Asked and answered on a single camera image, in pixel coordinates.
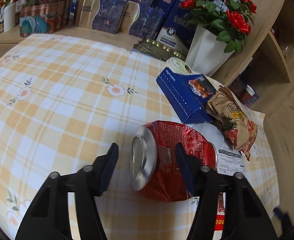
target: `red packaging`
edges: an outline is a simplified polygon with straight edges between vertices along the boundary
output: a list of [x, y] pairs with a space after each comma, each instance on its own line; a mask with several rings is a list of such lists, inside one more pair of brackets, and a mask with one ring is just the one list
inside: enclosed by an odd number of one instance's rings
[[196, 130], [180, 123], [155, 121], [145, 125], [157, 144], [157, 164], [149, 182], [140, 194], [159, 201], [182, 201], [191, 198], [186, 190], [176, 162], [176, 144], [181, 142], [188, 155], [196, 156], [211, 168], [216, 165], [216, 153], [211, 145]]

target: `table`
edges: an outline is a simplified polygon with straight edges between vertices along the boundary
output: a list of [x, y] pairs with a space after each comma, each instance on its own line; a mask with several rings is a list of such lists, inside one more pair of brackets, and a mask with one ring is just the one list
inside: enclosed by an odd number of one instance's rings
[[[180, 122], [155, 81], [164, 67], [123, 48], [53, 34], [34, 34], [0, 58], [0, 226], [11, 239], [50, 172], [74, 173], [112, 142], [119, 145], [119, 160], [108, 191], [96, 198], [108, 239], [186, 239], [194, 199], [156, 202], [131, 186], [137, 127]], [[245, 111], [258, 124], [251, 159], [244, 158], [247, 178], [271, 216], [279, 188], [264, 114]], [[69, 201], [77, 240], [72, 194]]]

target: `crushed soda can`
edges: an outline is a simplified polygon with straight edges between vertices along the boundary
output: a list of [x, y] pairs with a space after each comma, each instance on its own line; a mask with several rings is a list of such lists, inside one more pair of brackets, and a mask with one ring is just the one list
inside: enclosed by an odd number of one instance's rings
[[180, 123], [155, 121], [138, 128], [132, 142], [133, 188], [147, 198], [182, 201], [191, 198], [176, 162], [176, 144], [182, 143], [188, 155], [215, 168], [213, 145], [196, 130]]

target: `snack wrapper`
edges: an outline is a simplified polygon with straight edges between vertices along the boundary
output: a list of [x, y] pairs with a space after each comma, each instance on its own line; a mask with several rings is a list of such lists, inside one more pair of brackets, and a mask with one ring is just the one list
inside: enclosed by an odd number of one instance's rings
[[249, 161], [249, 150], [257, 137], [258, 126], [249, 120], [232, 92], [220, 86], [208, 100], [206, 112], [222, 123], [224, 136], [229, 138], [234, 148], [241, 150]]

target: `barcode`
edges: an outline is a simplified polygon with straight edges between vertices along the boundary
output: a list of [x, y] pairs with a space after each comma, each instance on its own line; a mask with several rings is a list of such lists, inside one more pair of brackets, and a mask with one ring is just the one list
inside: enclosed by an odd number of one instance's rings
[[160, 161], [162, 163], [171, 164], [171, 154], [170, 154], [170, 148], [162, 147], [159, 145], [159, 156]]

